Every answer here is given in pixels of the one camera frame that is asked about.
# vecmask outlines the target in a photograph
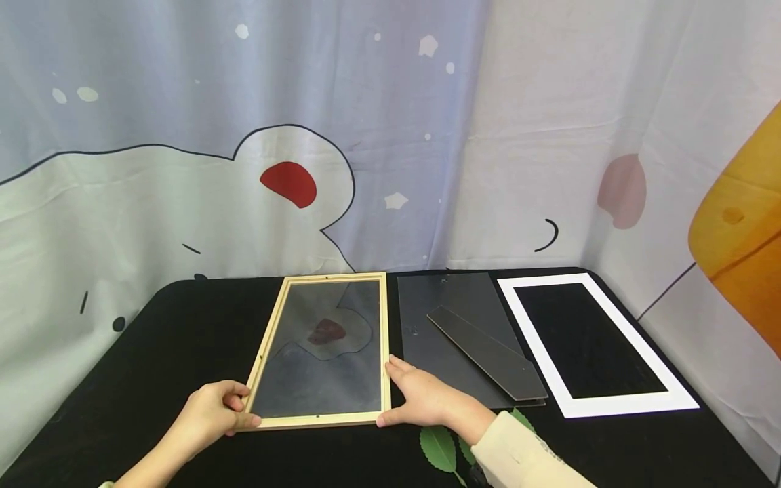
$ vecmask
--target human hand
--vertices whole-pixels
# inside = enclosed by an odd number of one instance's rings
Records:
[[[390,359],[385,363],[385,369],[404,394],[406,403],[381,414],[377,418],[378,427],[400,423],[447,426],[470,446],[480,441],[496,418],[491,410],[431,373],[393,355]]]
[[[259,426],[260,417],[243,412],[241,397],[249,393],[247,386],[230,379],[201,386],[187,399],[161,444],[189,459],[222,435],[233,436],[237,429]]]
[[[388,375],[404,394],[406,403],[384,412],[377,426],[400,423],[417,426],[440,426],[447,423],[448,408],[464,401],[464,393],[443,383],[439,378],[391,355],[385,364]]]

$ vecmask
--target cream sleeve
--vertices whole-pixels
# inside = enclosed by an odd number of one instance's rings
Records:
[[[594,488],[506,411],[491,423],[472,453],[494,488]]]

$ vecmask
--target green leaf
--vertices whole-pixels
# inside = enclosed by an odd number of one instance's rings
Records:
[[[470,463],[471,465],[474,465],[477,462],[477,460],[475,459],[475,455],[472,454],[472,448],[469,447],[469,444],[467,444],[465,440],[459,437],[458,446],[461,448],[461,453],[464,454],[464,458],[466,459],[466,462]]]
[[[526,418],[524,414],[518,411],[518,408],[513,408],[510,412],[510,415],[515,417],[515,420],[518,422],[521,422],[524,426],[526,426],[527,429],[531,430],[533,433],[537,433],[536,430],[534,430],[534,427],[532,427],[532,424],[529,422],[529,419]]]
[[[434,468],[455,473],[455,443],[443,426],[423,427],[420,448]]]
[[[459,476],[457,472],[453,471],[453,474],[455,475],[456,478],[458,478],[458,482],[461,483],[461,486],[466,488],[466,481],[464,481],[464,479],[461,476]]]

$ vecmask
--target white curtain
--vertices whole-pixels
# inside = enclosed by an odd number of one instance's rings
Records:
[[[781,340],[711,284],[687,234],[781,100],[779,26],[772,0],[495,0],[448,260],[599,273],[772,479]],[[751,286],[781,300],[779,283]]]
[[[0,474],[176,280],[444,264],[484,0],[0,0]]]

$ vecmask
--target left hand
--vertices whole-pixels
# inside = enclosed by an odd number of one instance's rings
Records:
[[[246,385],[230,379],[201,386],[187,399],[161,444],[189,459],[223,435],[259,426],[260,417],[243,412],[241,397],[249,393]]]

